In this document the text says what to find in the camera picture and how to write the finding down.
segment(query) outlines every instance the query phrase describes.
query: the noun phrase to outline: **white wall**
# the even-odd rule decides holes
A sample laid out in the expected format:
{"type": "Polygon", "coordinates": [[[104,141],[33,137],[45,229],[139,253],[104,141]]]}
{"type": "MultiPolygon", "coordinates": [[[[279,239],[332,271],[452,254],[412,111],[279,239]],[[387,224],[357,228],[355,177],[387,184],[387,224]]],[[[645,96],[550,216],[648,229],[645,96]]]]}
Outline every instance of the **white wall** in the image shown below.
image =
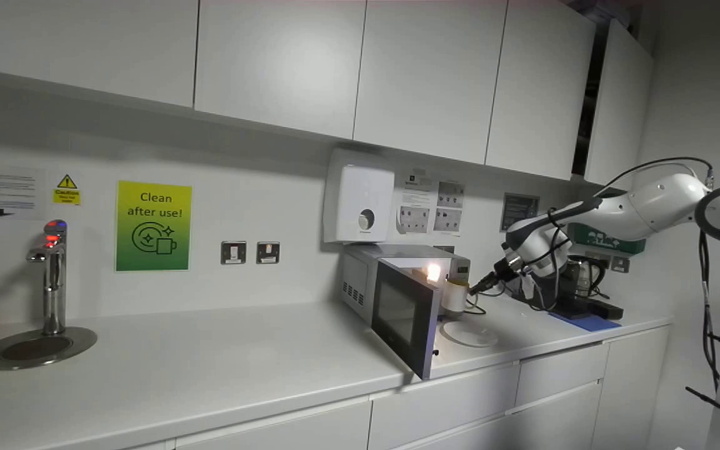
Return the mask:
{"type": "MultiPolygon", "coordinates": [[[[175,111],[137,111],[0,84],[0,169],[38,169],[40,198],[67,172],[82,204],[50,204],[38,221],[0,221],[0,323],[38,318],[40,268],[25,263],[47,218],[69,221],[69,318],[208,309],[329,297],[337,246],[319,243],[319,208],[332,141],[248,128],[175,111]],[[118,181],[192,184],[188,273],[115,273],[118,181]],[[220,266],[223,239],[248,239],[249,266],[220,266]],[[254,243],[283,243],[279,266],[253,266],[254,243]]],[[[472,257],[472,279],[499,249],[502,192],[542,192],[562,204],[568,184],[389,152],[397,168],[467,184],[460,234],[444,243],[472,257]]]]}
{"type": "MultiPolygon", "coordinates": [[[[662,156],[700,156],[715,163],[720,184],[720,2],[670,0],[657,34],[654,92],[648,117],[642,161],[662,156]]],[[[694,224],[657,234],[642,257],[639,279],[675,306],[675,334],[649,448],[704,448],[709,407],[685,393],[685,384],[713,393],[700,349],[700,276],[694,224]]],[[[713,243],[713,303],[720,332],[720,243],[713,243]]]]}

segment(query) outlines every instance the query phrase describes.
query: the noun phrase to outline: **sink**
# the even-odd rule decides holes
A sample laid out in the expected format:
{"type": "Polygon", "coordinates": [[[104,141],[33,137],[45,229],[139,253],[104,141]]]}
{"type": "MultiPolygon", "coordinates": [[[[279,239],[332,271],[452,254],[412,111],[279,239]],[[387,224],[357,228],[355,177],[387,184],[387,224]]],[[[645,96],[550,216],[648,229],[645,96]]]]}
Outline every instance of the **sink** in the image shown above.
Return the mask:
{"type": "Polygon", "coordinates": [[[94,332],[64,328],[57,334],[42,329],[19,332],[0,339],[0,371],[42,367],[85,352],[94,344],[94,332]]]}

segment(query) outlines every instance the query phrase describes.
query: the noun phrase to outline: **kitchen counter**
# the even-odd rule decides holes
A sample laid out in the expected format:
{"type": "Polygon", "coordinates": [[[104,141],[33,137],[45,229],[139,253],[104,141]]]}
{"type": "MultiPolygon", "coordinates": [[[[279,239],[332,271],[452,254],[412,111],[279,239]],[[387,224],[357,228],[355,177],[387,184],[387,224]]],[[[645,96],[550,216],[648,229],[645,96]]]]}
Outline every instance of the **kitchen counter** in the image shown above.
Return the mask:
{"type": "MultiPolygon", "coordinates": [[[[512,301],[469,318],[494,339],[437,334],[433,377],[587,344],[657,324],[627,309],[622,328],[585,332],[512,301]]],[[[40,371],[0,373],[0,450],[129,448],[300,407],[384,393],[410,377],[343,306],[234,308],[82,323],[93,349],[40,371]]],[[[25,328],[0,328],[0,338],[25,328]]]]}

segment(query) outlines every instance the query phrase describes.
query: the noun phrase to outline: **white cabinet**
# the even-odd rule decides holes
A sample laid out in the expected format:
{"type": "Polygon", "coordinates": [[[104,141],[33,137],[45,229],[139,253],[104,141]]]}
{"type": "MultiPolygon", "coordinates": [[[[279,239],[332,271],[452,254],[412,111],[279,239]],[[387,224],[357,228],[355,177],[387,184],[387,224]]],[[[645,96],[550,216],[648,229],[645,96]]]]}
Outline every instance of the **white cabinet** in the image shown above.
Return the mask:
{"type": "Polygon", "coordinates": [[[202,0],[195,111],[353,137],[365,0],[202,0]]]}
{"type": "Polygon", "coordinates": [[[197,0],[0,0],[0,72],[192,104],[197,0]]]}
{"type": "Polygon", "coordinates": [[[487,166],[570,177],[592,34],[562,2],[510,2],[487,166]]]}
{"type": "Polygon", "coordinates": [[[520,362],[515,404],[540,402],[565,391],[599,383],[604,366],[608,347],[603,342],[527,357],[520,362]]]}
{"type": "Polygon", "coordinates": [[[642,450],[654,418],[664,366],[668,328],[609,342],[603,399],[595,427],[598,450],[642,450]]]}
{"type": "Polygon", "coordinates": [[[497,366],[457,377],[430,379],[375,398],[369,450],[400,448],[515,404],[517,366],[497,366]]]}
{"type": "Polygon", "coordinates": [[[180,437],[177,450],[365,450],[369,399],[348,399],[269,419],[245,423],[192,437],[180,437]]]}
{"type": "Polygon", "coordinates": [[[368,0],[355,141],[484,161],[505,0],[368,0]]]}
{"type": "Polygon", "coordinates": [[[609,23],[585,181],[604,184],[638,163],[652,64],[652,54],[619,23],[609,23]]]}
{"type": "Polygon", "coordinates": [[[599,384],[585,384],[507,418],[457,427],[408,450],[585,450],[595,424],[599,384]]]}

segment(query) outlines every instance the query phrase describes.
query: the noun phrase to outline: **small box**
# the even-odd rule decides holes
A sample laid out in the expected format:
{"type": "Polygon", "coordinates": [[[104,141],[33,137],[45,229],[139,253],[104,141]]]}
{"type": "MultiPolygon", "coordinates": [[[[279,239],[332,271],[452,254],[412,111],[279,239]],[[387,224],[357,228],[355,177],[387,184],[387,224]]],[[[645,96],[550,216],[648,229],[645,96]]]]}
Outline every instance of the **small box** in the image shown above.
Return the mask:
{"type": "Polygon", "coordinates": [[[384,158],[334,151],[324,192],[324,243],[387,239],[394,169],[384,158]]]}

